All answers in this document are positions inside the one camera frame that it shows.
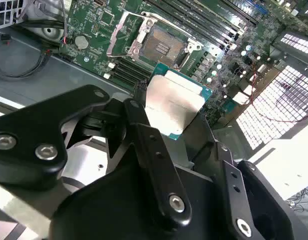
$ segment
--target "electronic component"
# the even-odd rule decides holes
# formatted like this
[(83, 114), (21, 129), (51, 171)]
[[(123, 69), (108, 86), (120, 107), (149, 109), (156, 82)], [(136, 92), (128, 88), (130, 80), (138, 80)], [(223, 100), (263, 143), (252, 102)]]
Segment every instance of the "electronic component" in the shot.
[(94, 3), (97, 5), (97, 6), (100, 6), (100, 7), (105, 7), (106, 6), (106, 0), (94, 0)]
[(79, 50), (88, 48), (89, 42), (88, 42), (87, 37), (84, 35), (75, 37), (75, 45), (77, 46)]
[(159, 63), (147, 87), (150, 126), (177, 140), (211, 95), (211, 89)]
[(184, 53), (186, 47), (186, 42), (158, 26), (153, 26), (143, 47), (140, 49), (140, 56), (172, 67), (176, 64), (181, 53)]
[[(62, 45), (61, 52), (95, 74), (108, 74), (109, 81), (130, 92), (138, 83), (145, 87), (158, 63), (206, 83), (214, 90), (213, 100), (204, 105), (211, 125), (217, 122), (219, 104), (224, 103), (224, 85), (228, 90), (241, 79), (253, 79), (254, 72), (258, 84), (274, 64), (268, 48), (283, 33), (282, 21), (308, 30), (266, 2), (110, 0), (103, 1), (103, 6), (93, 2), (74, 1), (68, 17), (68, 37), (86, 36), (88, 47), (81, 50), (71, 43)], [(93, 60), (84, 62), (85, 56)]]
[(244, 63), (246, 65), (252, 65), (253, 64), (253, 60), (249, 58), (249, 56), (246, 56), (244, 59)]

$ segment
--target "green circuit board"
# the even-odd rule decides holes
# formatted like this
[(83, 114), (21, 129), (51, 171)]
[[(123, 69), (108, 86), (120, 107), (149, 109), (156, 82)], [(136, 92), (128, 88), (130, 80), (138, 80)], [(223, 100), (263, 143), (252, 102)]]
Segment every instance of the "green circuit board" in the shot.
[[(132, 14), (116, 31), (126, 12)], [(134, 57), (128, 54), (140, 36), (142, 16), (157, 21)], [(60, 53), (131, 93), (146, 88), (157, 63), (168, 63), (213, 90), (202, 109), (213, 125), (232, 109), (234, 103), (224, 98), (231, 86), (250, 78), (256, 67), (271, 68), (269, 46), (286, 28), (308, 32), (308, 26), (271, 0), (74, 0), (68, 44)], [(116, 42), (108, 55), (114, 32)], [(188, 52), (189, 39), (201, 47)]]

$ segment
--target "capacitor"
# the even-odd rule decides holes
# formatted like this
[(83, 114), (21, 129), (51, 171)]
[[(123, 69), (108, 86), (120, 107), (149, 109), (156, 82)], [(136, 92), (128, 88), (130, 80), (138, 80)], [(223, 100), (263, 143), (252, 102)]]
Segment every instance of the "capacitor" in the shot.
[(227, 84), (224, 81), (220, 81), (220, 83), (222, 84), (223, 88), (227, 86)]
[(226, 95), (226, 93), (224, 91), (222, 91), (222, 96), (223, 96), (224, 99), (227, 98), (227, 95)]
[(88, 48), (89, 42), (88, 39), (84, 35), (80, 35), (75, 37), (75, 45), (79, 50), (84, 50)]

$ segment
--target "black bracket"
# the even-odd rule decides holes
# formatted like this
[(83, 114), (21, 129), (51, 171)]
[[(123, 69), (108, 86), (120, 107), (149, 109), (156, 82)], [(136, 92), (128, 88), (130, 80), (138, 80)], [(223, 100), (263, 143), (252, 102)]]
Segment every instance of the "black bracket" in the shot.
[(0, 136), (12, 137), (0, 137), (2, 144), (16, 141), (0, 149), (0, 183), (52, 187), (67, 162), (66, 149), (102, 136), (113, 155), (109, 165), (136, 152), (157, 223), (176, 230), (191, 221), (191, 204), (162, 136), (135, 100), (109, 101), (103, 90), (88, 85), (0, 117)]
[(87, 85), (1, 116), (0, 183), (30, 189), (54, 186), (78, 121), (108, 100), (105, 91)]

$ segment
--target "screw head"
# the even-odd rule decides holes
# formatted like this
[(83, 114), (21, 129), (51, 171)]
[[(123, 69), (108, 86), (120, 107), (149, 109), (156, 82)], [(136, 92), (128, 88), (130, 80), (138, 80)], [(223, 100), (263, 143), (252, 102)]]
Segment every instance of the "screw head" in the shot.
[(247, 222), (239, 218), (236, 220), (236, 224), (242, 234), (244, 234), (248, 238), (252, 236), (252, 230), (250, 229), (250, 226), (247, 224)]
[(57, 157), (58, 151), (55, 146), (51, 144), (41, 144), (35, 150), (36, 156), (41, 160), (53, 160)]
[(169, 204), (176, 212), (185, 211), (185, 204), (183, 200), (177, 195), (172, 195), (169, 197)]
[(151, 27), (153, 24), (154, 24), (153, 21), (151, 21), (151, 20), (148, 20), (148, 21), (147, 21), (147, 26), (150, 26), (150, 27)]
[(135, 48), (133, 49), (133, 54), (138, 54), (138, 53), (139, 53), (139, 49), (135, 47)]
[(10, 150), (17, 144), (17, 140), (8, 134), (0, 134), (0, 150)]
[(247, 161), (246, 164), (249, 166), (250, 169), (252, 169), (253, 171), (255, 171), (256, 166), (255, 166), (253, 163), (251, 163), (250, 161)]
[(134, 101), (134, 100), (131, 100), (131, 101), (130, 101), (130, 104), (133, 105), (133, 106), (136, 107), (136, 108), (139, 108), (138, 103), (137, 103), (136, 101)]
[(94, 93), (95, 93), (96, 96), (98, 96), (98, 97), (100, 97), (100, 98), (103, 98), (103, 97), (105, 96), (105, 95), (104, 95), (101, 91), (99, 91), (99, 90), (95, 90)]

